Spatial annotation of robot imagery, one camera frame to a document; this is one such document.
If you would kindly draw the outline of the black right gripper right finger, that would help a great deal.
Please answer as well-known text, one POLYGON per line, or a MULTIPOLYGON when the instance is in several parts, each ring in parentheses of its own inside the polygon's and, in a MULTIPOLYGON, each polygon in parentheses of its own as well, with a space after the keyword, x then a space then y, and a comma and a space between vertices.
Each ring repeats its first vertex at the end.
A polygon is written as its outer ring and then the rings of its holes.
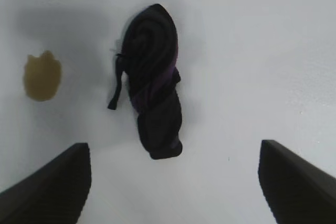
POLYGON ((259 183, 277 223, 335 223, 335 178, 274 140, 263 140, 259 183))

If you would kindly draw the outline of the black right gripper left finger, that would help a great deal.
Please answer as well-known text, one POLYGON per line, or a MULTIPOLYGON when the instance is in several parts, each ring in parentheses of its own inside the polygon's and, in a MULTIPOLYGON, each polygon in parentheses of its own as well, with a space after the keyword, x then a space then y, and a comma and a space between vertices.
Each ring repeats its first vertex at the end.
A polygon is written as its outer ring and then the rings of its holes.
POLYGON ((77 223, 92 183, 88 143, 76 143, 1 193, 1 223, 77 223))

